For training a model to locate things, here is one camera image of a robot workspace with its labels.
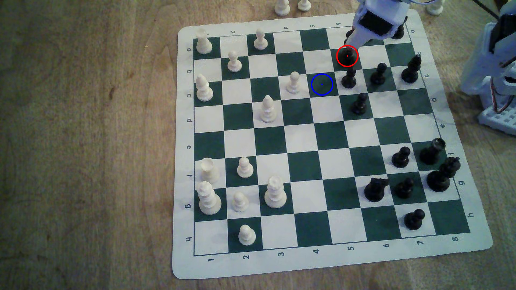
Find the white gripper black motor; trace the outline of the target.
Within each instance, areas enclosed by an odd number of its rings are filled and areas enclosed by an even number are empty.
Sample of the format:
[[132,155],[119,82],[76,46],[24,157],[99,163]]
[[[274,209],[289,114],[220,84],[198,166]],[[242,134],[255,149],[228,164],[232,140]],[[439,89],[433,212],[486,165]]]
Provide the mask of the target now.
[[407,19],[410,1],[359,1],[346,44],[359,49],[371,39],[392,37]]

